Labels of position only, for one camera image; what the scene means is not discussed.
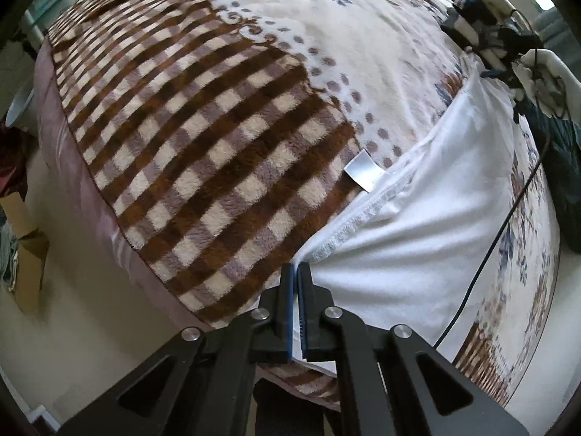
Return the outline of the white gloved right hand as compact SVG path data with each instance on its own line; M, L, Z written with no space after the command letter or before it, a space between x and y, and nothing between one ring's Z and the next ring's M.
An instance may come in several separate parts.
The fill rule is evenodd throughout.
M547 117L580 124L580 81L547 49L531 49L512 69L527 97Z

